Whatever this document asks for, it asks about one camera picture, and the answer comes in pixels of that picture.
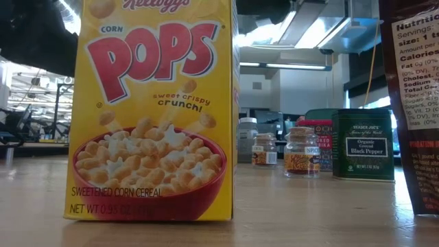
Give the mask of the silver ventilation duct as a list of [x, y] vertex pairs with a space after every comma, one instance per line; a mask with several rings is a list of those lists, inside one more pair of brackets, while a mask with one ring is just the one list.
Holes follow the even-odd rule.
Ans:
[[261, 49], [313, 49], [326, 44], [347, 23], [349, 18], [345, 16], [292, 11], [279, 24], [258, 22], [256, 29], [238, 35], [237, 43], [240, 47]]

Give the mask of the brown spice packet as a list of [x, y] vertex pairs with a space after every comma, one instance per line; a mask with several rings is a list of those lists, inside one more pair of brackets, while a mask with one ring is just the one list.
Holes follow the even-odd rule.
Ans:
[[439, 0], [379, 0], [379, 13], [413, 212], [439, 215]]

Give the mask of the red smoked paprika tin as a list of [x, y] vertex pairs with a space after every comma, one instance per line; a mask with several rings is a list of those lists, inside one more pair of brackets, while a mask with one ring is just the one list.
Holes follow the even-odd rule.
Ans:
[[333, 171], [333, 124], [331, 120], [302, 120], [297, 123], [300, 127], [313, 128], [315, 134], [318, 136], [317, 144], [320, 148], [320, 171]]

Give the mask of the small cork-stoppered glass spice jar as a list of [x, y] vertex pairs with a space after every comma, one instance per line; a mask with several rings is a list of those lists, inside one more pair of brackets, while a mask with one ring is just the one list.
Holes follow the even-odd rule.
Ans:
[[313, 128], [293, 127], [285, 136], [284, 167], [287, 177], [313, 178], [320, 172], [320, 148]]
[[257, 134], [252, 146], [252, 164], [275, 166], [277, 164], [276, 137], [272, 133]]

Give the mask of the dark green black pepper tin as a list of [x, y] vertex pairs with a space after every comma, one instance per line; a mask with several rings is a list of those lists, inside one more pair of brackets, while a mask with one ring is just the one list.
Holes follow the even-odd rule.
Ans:
[[332, 114], [333, 175], [394, 181], [392, 122], [387, 109], [340, 109]]

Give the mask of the green plastic bin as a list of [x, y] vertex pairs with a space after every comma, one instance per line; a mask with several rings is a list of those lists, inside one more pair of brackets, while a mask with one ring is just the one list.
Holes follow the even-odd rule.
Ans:
[[305, 113], [306, 120], [332, 120], [332, 114], [336, 113], [338, 108], [319, 108], [312, 109]]

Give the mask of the yellow Corn Pops cereal box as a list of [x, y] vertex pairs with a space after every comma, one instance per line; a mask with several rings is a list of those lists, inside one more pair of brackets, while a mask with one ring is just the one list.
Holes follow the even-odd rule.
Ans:
[[83, 0], [64, 216], [229, 221], [236, 0]]

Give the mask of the white-lidded clear spice jar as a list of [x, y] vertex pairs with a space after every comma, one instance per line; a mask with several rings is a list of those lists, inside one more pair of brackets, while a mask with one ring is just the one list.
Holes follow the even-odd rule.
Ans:
[[252, 117], [243, 117], [239, 120], [237, 131], [239, 163], [250, 163], [252, 160], [252, 147], [254, 138], [258, 134], [257, 119]]

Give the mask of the fluorescent ceiling light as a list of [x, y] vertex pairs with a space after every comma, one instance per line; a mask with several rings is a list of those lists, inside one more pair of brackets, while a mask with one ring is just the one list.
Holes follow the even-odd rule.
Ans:
[[279, 64], [279, 63], [260, 63], [260, 62], [240, 62], [241, 67], [254, 67], [262, 69], [289, 69], [305, 71], [330, 71], [331, 66], [314, 64]]

